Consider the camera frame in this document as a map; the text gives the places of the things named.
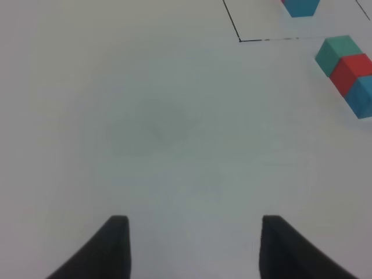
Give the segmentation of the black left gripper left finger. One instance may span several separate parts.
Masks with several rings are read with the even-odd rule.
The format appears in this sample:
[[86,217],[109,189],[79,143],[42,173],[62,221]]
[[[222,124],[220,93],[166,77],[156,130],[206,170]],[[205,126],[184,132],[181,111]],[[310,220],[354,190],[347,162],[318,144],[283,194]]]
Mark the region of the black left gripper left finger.
[[112,216],[69,260],[49,278],[130,278],[130,223]]

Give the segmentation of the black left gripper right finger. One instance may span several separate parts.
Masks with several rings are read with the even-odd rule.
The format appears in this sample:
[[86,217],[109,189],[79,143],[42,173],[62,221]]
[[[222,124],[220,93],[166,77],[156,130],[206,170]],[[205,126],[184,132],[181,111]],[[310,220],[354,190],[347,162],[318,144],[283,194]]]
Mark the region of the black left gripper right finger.
[[276,215],[262,218],[259,273],[265,279],[355,278]]

